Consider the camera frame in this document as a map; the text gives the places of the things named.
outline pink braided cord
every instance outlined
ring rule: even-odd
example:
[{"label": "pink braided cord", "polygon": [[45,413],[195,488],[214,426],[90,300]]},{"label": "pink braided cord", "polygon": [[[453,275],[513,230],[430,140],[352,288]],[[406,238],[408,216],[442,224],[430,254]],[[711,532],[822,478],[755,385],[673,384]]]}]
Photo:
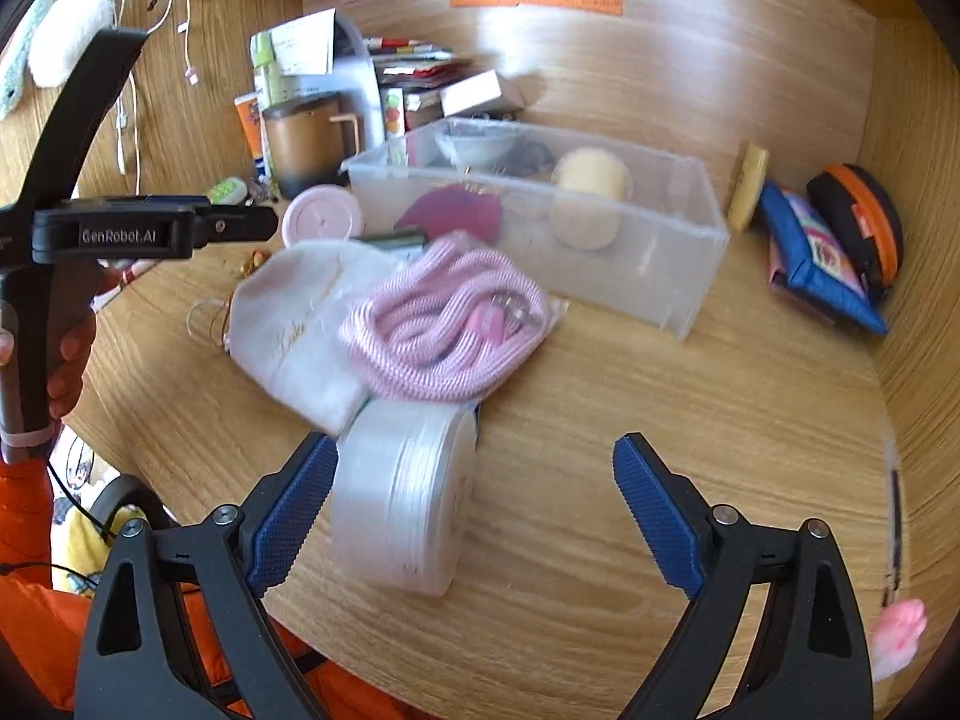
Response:
[{"label": "pink braided cord", "polygon": [[[495,298],[525,306],[522,318],[503,314],[502,338],[475,326],[476,312],[502,311]],[[549,327],[546,293],[507,257],[456,232],[354,306],[340,339],[379,397],[466,403],[520,367]]]}]

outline pink lid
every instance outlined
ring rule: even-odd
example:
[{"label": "pink lid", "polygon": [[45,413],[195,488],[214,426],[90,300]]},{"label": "pink lid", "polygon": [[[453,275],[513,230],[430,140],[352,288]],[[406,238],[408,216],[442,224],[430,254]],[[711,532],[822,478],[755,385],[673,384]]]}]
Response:
[{"label": "pink lid", "polygon": [[283,245],[311,238],[356,238],[363,233],[363,211],[342,187],[323,184],[298,194],[283,217]]}]

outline human hand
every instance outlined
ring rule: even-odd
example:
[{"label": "human hand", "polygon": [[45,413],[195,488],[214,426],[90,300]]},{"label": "human hand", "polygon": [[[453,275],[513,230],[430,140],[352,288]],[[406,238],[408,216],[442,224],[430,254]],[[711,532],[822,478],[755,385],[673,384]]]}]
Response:
[{"label": "human hand", "polygon": [[[109,292],[120,284],[120,271],[107,268],[100,294]],[[50,400],[50,416],[63,419],[77,408],[83,391],[83,372],[90,359],[93,340],[97,337],[97,317],[88,311],[79,325],[61,338],[61,357],[64,364],[47,382],[47,397]],[[13,334],[0,328],[0,367],[13,357]]]}]

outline green bottle cap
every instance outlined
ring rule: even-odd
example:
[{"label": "green bottle cap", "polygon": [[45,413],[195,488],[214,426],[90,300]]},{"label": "green bottle cap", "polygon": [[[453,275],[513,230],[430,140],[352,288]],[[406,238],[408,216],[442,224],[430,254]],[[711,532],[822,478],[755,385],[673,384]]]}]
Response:
[{"label": "green bottle cap", "polygon": [[270,32],[258,32],[253,35],[251,59],[253,60],[253,69],[262,68],[277,60],[277,55],[274,54],[274,41],[270,37]]}]

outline orange jacket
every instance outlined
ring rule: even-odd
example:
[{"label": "orange jacket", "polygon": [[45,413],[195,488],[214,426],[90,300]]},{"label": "orange jacket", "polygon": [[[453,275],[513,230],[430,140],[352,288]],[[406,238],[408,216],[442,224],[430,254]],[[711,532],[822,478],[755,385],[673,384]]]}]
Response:
[{"label": "orange jacket", "polygon": [[[20,466],[0,461],[0,562],[50,562],[52,520],[53,492],[46,466],[40,461]],[[229,668],[203,606],[203,595],[191,593],[184,602],[210,682],[226,682]],[[24,569],[0,577],[0,635],[57,709],[73,709],[80,642],[89,608],[90,600],[51,589],[49,568]],[[304,642],[279,624],[275,627],[291,656],[307,652]],[[334,720],[428,718],[329,661],[306,679]]]}]

